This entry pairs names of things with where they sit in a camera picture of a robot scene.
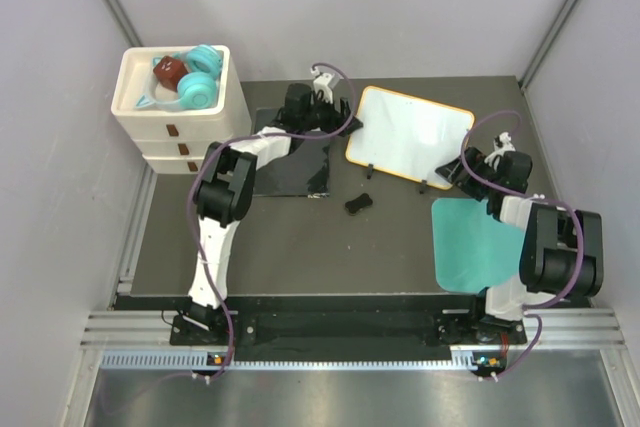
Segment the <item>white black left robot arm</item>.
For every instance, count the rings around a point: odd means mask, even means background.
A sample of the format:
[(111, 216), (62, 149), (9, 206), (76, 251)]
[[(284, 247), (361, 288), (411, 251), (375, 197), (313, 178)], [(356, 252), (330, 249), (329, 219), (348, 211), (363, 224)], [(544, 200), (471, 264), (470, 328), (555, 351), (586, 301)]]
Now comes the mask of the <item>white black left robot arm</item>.
[(216, 343), (233, 328), (225, 305), (231, 247), (240, 221), (251, 206), (257, 172), (294, 153), (306, 141), (348, 136), (363, 127), (342, 97), (302, 83), (288, 86), (284, 105), (257, 133), (209, 145), (200, 174), (192, 185), (187, 207), (197, 261), (189, 289), (190, 305), (182, 315), (205, 343)]

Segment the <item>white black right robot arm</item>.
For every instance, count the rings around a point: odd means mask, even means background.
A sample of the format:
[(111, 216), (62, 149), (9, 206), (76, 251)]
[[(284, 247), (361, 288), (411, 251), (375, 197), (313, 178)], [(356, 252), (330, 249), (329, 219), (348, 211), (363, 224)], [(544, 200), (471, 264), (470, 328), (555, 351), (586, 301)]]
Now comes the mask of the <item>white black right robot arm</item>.
[(483, 307), (466, 319), (469, 335), (481, 343), (492, 341), (504, 323), (521, 320), (528, 309), (595, 296), (604, 281), (601, 215), (528, 196), (532, 170), (531, 157), (512, 147), (489, 155), (468, 147), (435, 169), (467, 196), (485, 200), (494, 220), (524, 233), (518, 272), (485, 288)]

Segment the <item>yellow framed whiteboard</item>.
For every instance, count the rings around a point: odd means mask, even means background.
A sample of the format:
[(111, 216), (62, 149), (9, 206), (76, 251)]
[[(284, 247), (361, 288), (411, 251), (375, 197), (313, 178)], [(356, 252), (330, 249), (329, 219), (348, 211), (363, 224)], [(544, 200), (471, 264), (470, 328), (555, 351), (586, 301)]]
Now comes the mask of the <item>yellow framed whiteboard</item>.
[(350, 135), (347, 161), (428, 187), (452, 188), (436, 169), (459, 156), (475, 123), (471, 111), (368, 86), (356, 117), (363, 127)]

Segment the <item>yellow heart eraser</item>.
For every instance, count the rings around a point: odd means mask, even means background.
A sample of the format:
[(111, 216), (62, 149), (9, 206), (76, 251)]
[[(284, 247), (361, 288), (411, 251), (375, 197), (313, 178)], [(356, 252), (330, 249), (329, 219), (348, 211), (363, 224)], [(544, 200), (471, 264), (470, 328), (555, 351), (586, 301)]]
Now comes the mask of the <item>yellow heart eraser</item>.
[(367, 209), (373, 205), (373, 199), (368, 193), (362, 193), (354, 199), (347, 201), (344, 204), (346, 212), (351, 215), (357, 215), (364, 209)]

